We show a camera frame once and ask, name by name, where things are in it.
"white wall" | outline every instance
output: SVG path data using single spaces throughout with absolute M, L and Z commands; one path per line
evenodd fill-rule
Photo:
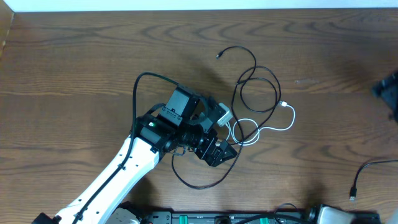
M 4 0 L 14 12 L 398 7 L 398 0 Z

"white cable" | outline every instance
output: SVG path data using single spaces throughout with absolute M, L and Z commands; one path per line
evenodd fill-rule
M 271 129 L 271 130 L 274 130 L 274 131 L 286 131 L 286 130 L 290 129 L 290 128 L 293 126 L 294 121 L 295 121 L 295 118 L 296 118 L 296 112 L 295 112 L 293 106 L 288 105 L 288 104 L 287 104 L 286 102 L 284 102 L 284 101 L 281 101 L 281 102 L 280 102 L 280 105 L 283 106 L 283 107 L 286 107 L 286 106 L 287 106 L 287 107 L 289 107 L 290 109 L 292 109 L 292 111 L 293 111 L 293 119 L 292 119 L 291 124 L 290 124 L 287 128 L 273 128 L 273 127 L 263 127 L 263 128 L 260 128 L 260 129 L 257 130 L 257 133 L 256 133 L 256 135 L 253 136 L 253 138 L 251 138 L 250 140 L 247 140 L 247 141 L 244 141 L 244 142 L 243 142 L 243 146 L 250 146 L 250 145 L 252 145 L 252 144 L 255 144 L 255 143 L 260 139 L 260 131 L 262 131 L 263 129 Z M 240 121 L 251 121 L 251 122 L 253 122 L 253 123 L 256 125 L 256 127 L 258 128 L 258 124 L 257 124 L 254 120 L 252 120 L 252 119 L 249 119 L 249 118 L 242 118 L 242 119 L 239 119 L 239 122 L 240 122 Z M 229 123 L 226 123 L 226 124 L 225 124 L 225 125 L 227 126 L 227 128 L 229 129 L 228 137 L 226 138 L 226 140 L 229 139 L 229 136 L 232 136 L 233 140 L 234 140 L 236 143 L 239 142 L 239 141 L 236 139 L 236 137 L 235 137 L 235 126 L 236 126 L 237 123 L 238 123 L 238 122 L 235 121 L 234 126 L 233 126 L 232 128 L 231 128 L 231 125 L 230 125 Z

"tabletop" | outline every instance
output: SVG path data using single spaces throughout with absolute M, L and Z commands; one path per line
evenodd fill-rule
M 229 106 L 236 80 L 253 66 L 238 49 L 216 60 L 230 45 L 251 49 L 257 64 L 275 73 L 282 100 L 297 113 L 292 128 L 263 130 L 212 189 L 183 185 L 168 154 L 125 199 L 207 212 L 326 203 L 377 211 L 386 221 L 398 207 L 398 166 L 366 169 L 355 202 L 349 189 L 362 163 L 398 156 L 397 123 L 371 94 L 398 67 L 397 9 L 274 9 L 16 14 L 0 61 L 0 222 L 54 215 L 89 186 L 129 134 L 141 72 Z M 255 77 L 270 75 L 257 70 Z M 167 102 L 173 90 L 143 78 L 137 114 Z M 248 82 L 243 97 L 264 110 L 275 96 L 266 83 Z M 267 116 L 248 111 L 239 97 L 234 107 L 239 118 Z M 278 107 L 266 126 L 291 119 L 291 110 Z M 226 137 L 226 129 L 218 131 Z M 192 153 L 175 159 L 178 173 L 197 185 L 218 180 L 230 165 L 208 167 Z

